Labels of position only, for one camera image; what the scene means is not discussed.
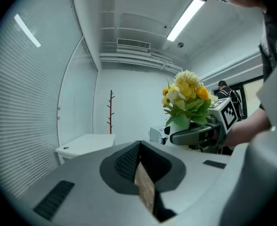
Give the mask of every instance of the ceiling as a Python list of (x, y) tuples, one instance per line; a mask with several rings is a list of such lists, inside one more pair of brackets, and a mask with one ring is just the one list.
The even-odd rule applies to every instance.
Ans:
[[(117, 38), (140, 40), (151, 47), (169, 53), (179, 59), (173, 62), (187, 68), (190, 59), (214, 42), (232, 32), (237, 26), (262, 23), (257, 9), (239, 8), (216, 0), (208, 0), (187, 24), (179, 37), (166, 39), (171, 28), (191, 0), (102, 0), (103, 52), (112, 52)], [(179, 42), (184, 47), (178, 48)]]

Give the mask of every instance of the window blind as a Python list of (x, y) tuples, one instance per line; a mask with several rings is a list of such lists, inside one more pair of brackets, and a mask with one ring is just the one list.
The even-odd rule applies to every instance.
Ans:
[(67, 66), (60, 90), (58, 138), (64, 145), (93, 133), (92, 112), (97, 69), (82, 38)]
[(17, 197), (59, 165), (58, 97), (81, 37), (70, 0), (17, 0), (0, 23), (0, 186)]

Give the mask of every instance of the black vent grille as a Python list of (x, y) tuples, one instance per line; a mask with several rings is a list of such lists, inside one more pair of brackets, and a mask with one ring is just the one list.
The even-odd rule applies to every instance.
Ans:
[(150, 49), (150, 43), (136, 41), (136, 40), (118, 39), (117, 45), (135, 46), (139, 48)]
[(74, 183), (60, 181), (34, 208), (34, 212), (47, 220), (51, 220), (73, 186)]
[(116, 172), (122, 176), (134, 182), (135, 173), (139, 164), (139, 145), (135, 146), (128, 153), (120, 156), (115, 164), (114, 168)]

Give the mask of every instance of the black slot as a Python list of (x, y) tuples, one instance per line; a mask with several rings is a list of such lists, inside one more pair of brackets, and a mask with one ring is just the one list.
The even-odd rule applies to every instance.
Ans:
[(70, 193), (74, 183), (60, 181), (33, 209), (34, 212), (47, 220), (51, 220), (61, 204)]
[(204, 161), (203, 164), (209, 165), (212, 167), (216, 167), (216, 168), (220, 168), (220, 169), (224, 169), (226, 166), (225, 163), (221, 163), (221, 162), (217, 162), (217, 161), (210, 161), (210, 160)]

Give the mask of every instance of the white vase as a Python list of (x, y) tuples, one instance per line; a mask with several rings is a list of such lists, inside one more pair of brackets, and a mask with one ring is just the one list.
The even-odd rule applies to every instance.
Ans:
[(176, 132), (179, 132), (179, 131), (182, 131), (182, 130), (187, 130), (189, 129), (190, 127), (190, 123), (191, 123), (191, 119), (190, 118), (187, 118), (187, 126), (185, 128), (183, 127), (180, 127), (179, 125), (175, 124), (173, 121), (169, 124), (170, 126), (170, 133), (169, 133), (169, 137), (166, 141), (166, 144), (167, 146), (172, 146), (172, 147), (177, 147), (177, 148), (182, 148), (182, 149), (186, 149), (186, 150), (190, 150), (188, 145), (176, 145), (176, 144), (173, 144), (171, 141), (170, 141), (170, 137), (172, 134), (176, 133)]

